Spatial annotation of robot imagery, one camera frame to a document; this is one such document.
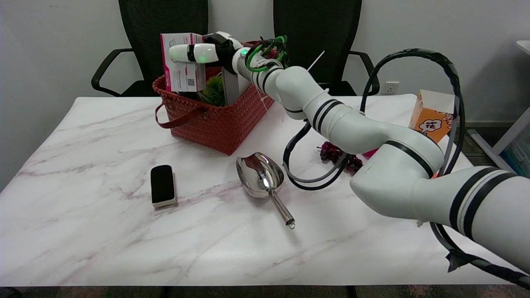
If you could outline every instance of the grapes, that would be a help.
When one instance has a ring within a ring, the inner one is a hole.
[[[322,161],[330,160],[333,163],[337,163],[339,161],[340,156],[344,153],[344,151],[342,151],[337,146],[331,144],[330,142],[324,142],[321,147],[317,148],[320,149],[320,159]],[[355,174],[362,166],[363,161],[357,158],[356,155],[351,155],[350,158],[347,160],[346,171],[350,172],[350,174]]]

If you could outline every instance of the red woven basket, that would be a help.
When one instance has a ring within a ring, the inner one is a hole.
[[[208,74],[219,73],[207,69]],[[171,129],[171,135],[231,155],[267,112],[255,86],[248,88],[231,106],[216,107],[166,91],[165,77],[153,83],[153,89],[162,97],[155,109],[155,119],[162,128]],[[274,100],[264,100],[267,109]],[[165,106],[169,122],[158,121],[158,110]]]

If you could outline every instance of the metal scoop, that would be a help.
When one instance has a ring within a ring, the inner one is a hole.
[[[281,168],[265,154],[256,152],[249,157],[236,159],[237,174],[246,192],[255,198],[267,198],[274,203],[285,225],[296,227],[295,219],[276,194],[284,181]]]

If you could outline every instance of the office chair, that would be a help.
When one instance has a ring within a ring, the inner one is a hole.
[[[342,80],[348,56],[361,57],[368,75],[374,70],[368,54],[350,50],[360,14],[361,0],[274,0],[274,32],[287,36],[289,65],[307,68],[325,50],[311,68],[313,78],[330,95],[356,95]],[[376,78],[369,95],[378,92]]]
[[[158,96],[151,85],[164,74],[160,33],[208,32],[208,0],[119,0],[121,19],[131,44],[113,50],[92,77],[92,88],[115,97]],[[144,79],[134,82],[124,93],[100,86],[112,61],[122,52],[134,52]]]

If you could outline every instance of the green plant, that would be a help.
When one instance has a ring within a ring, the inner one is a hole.
[[[203,90],[202,101],[212,106],[222,107],[225,105],[225,91],[223,86],[223,76],[213,76],[206,82]]]

